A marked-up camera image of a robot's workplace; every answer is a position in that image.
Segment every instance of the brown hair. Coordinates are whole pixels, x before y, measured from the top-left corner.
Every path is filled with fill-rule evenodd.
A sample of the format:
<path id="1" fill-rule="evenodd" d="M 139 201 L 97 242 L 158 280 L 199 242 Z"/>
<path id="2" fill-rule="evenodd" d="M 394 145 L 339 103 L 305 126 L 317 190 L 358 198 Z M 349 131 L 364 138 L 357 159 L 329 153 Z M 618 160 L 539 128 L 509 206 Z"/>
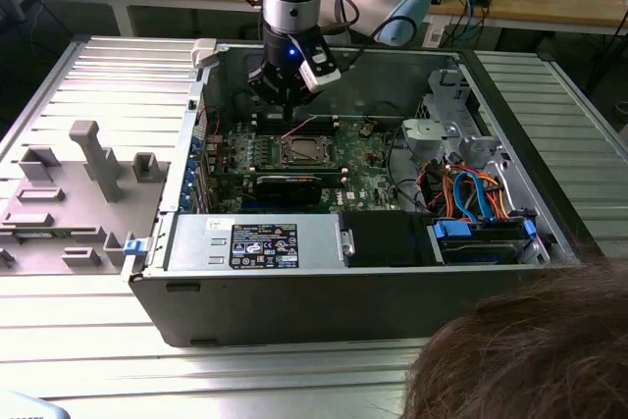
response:
<path id="1" fill-rule="evenodd" d="M 442 328 L 411 368 L 402 417 L 628 417 L 628 274 L 552 272 Z"/>

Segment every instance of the warning label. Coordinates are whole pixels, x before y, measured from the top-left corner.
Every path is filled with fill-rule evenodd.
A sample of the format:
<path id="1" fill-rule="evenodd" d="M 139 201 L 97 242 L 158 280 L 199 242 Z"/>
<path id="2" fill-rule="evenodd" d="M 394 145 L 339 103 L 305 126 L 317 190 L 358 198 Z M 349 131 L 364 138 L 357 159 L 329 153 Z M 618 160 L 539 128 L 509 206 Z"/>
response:
<path id="1" fill-rule="evenodd" d="M 298 267 L 296 225 L 233 225 L 233 269 Z"/>

